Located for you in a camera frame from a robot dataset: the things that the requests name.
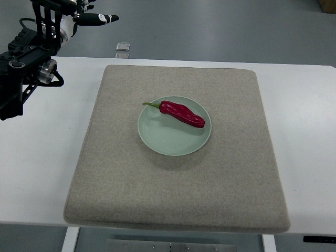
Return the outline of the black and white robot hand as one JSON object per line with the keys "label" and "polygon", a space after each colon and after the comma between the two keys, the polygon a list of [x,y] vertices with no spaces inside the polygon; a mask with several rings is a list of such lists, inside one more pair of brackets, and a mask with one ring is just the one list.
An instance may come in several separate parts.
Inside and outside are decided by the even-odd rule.
{"label": "black and white robot hand", "polygon": [[62,15],[60,20],[60,41],[65,45],[73,37],[78,26],[102,26],[119,20],[117,15],[106,15],[97,13],[88,13],[93,9],[93,1],[71,1],[76,5],[76,10],[70,15]]}

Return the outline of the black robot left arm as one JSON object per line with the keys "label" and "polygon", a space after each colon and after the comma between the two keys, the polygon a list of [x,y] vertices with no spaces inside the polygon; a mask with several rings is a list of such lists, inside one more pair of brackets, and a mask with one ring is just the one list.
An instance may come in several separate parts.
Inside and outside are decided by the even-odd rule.
{"label": "black robot left arm", "polygon": [[36,30],[23,27],[1,54],[1,120],[23,115],[37,87],[61,87],[52,59],[61,48],[61,19],[77,11],[75,1],[33,1]]}

